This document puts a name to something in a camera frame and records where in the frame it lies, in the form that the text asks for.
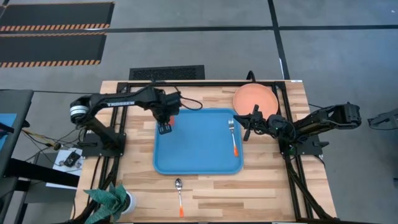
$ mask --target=white pot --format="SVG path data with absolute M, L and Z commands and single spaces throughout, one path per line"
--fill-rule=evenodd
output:
M 126 191 L 126 193 L 127 193 L 126 197 L 130 197 L 130 204 L 129 204 L 128 208 L 126 208 L 126 209 L 122 212 L 122 215 L 133 212 L 134 209 L 136 208 L 136 205 L 137 205 L 137 198 L 136 198 L 136 196 L 130 194 L 130 192 L 128 192 L 128 191 Z

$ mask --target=green plant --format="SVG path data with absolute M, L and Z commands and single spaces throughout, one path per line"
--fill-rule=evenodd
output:
M 106 190 L 84 190 L 94 201 L 102 206 L 86 220 L 85 224 L 92 224 L 102 220 L 110 215 L 113 216 L 113 223 L 118 221 L 120 214 L 127 208 L 126 205 L 126 189 L 123 185 L 114 187 L 111 183 L 109 192 Z

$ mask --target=potted plant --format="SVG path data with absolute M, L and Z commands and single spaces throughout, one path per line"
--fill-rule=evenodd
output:
M 109 192 L 100 189 L 84 190 L 84 192 L 101 204 L 98 211 L 88 217 L 85 224 L 95 223 L 110 215 L 113 216 L 113 222 L 116 222 L 121 215 L 132 212 L 136 207 L 136 198 L 127 192 L 122 184 L 115 188 L 111 183 Z

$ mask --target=white logo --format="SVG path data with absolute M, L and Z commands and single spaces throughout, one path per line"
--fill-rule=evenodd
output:
M 128 105 L 134 105 L 135 101 L 129 101 L 129 102 L 120 102 L 120 103 L 107 103 L 108 106 L 128 106 Z

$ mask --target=orange plate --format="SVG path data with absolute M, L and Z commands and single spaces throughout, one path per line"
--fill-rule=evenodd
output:
M 234 95 L 234 109 L 238 115 L 253 112 L 254 105 L 259 105 L 259 111 L 265 119 L 278 112 L 278 100 L 275 94 L 264 85 L 250 83 L 239 88 Z

